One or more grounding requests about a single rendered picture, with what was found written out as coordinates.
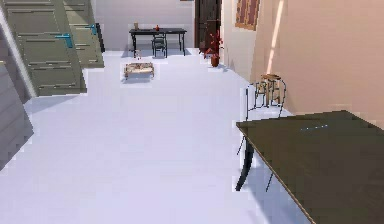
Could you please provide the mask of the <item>red house plant in pot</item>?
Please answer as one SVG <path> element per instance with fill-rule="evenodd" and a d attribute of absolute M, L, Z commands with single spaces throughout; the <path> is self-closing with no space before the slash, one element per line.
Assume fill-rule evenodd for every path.
<path fill-rule="evenodd" d="M 204 52 L 204 56 L 209 55 L 211 59 L 211 65 L 217 67 L 220 60 L 220 50 L 223 49 L 223 40 L 220 36 L 220 31 L 217 30 L 215 33 L 210 33 L 210 40 L 208 48 Z"/>

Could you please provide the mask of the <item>low wooden table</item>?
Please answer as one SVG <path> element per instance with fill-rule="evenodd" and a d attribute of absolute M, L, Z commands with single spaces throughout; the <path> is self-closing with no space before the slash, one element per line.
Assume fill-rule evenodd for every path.
<path fill-rule="evenodd" d="M 151 62 L 126 64 L 124 68 L 124 77 L 128 78 L 131 74 L 154 75 L 154 65 Z"/>

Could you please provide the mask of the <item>dark green chair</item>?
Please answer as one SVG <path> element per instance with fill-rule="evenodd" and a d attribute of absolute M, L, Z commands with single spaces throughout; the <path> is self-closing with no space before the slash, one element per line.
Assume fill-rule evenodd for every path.
<path fill-rule="evenodd" d="M 167 56 L 167 39 L 165 34 L 157 34 L 153 36 L 152 52 L 157 56 L 157 52 L 161 51 L 164 56 Z"/>

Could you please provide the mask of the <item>wooden stool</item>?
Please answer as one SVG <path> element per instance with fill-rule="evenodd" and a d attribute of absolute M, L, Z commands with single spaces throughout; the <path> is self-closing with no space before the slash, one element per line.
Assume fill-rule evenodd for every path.
<path fill-rule="evenodd" d="M 256 83 L 255 97 L 260 97 L 260 107 L 277 106 L 283 104 L 282 90 L 280 89 L 281 77 L 276 74 L 263 74 L 261 80 Z"/>

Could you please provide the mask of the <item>black desk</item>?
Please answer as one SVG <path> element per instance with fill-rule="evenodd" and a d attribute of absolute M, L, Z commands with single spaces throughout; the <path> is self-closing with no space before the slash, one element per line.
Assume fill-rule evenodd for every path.
<path fill-rule="evenodd" d="M 183 52 L 183 55 L 186 55 L 185 51 L 185 34 L 187 31 L 183 28 L 150 28 L 150 29 L 131 29 L 129 34 L 133 41 L 133 49 L 137 49 L 137 36 L 153 36 L 156 35 L 177 35 L 179 50 Z"/>

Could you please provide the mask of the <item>dark brown room door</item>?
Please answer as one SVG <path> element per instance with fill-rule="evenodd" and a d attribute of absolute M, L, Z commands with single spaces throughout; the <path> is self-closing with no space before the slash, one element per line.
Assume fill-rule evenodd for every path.
<path fill-rule="evenodd" d="M 194 44 L 201 48 L 208 43 L 209 33 L 214 30 L 214 22 L 220 26 L 222 0 L 195 0 Z"/>

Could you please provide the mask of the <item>olive green chest of drawers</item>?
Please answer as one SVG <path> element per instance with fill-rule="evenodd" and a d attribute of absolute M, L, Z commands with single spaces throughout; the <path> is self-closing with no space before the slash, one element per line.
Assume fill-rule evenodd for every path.
<path fill-rule="evenodd" d="M 0 0 L 36 96 L 87 91 L 63 0 Z"/>
<path fill-rule="evenodd" d="M 104 61 L 91 0 L 63 0 L 63 4 L 81 67 L 103 68 Z"/>

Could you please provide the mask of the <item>dark brown table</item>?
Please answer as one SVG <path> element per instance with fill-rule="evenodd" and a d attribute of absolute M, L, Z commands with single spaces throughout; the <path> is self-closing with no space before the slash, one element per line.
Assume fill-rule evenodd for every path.
<path fill-rule="evenodd" d="M 384 224 L 384 130 L 349 111 L 238 122 L 241 189 L 258 154 L 311 224 Z"/>

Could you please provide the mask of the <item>grey cupboard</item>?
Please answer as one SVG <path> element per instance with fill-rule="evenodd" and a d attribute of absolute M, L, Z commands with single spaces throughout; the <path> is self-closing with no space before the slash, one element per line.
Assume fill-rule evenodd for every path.
<path fill-rule="evenodd" d="M 0 171 L 34 134 L 17 90 L 0 61 Z"/>

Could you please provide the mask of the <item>framed red wall picture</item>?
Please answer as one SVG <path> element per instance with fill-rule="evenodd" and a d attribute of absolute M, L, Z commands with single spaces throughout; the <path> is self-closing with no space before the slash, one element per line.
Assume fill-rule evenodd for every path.
<path fill-rule="evenodd" d="M 237 0 L 235 26 L 256 30 L 260 0 Z"/>

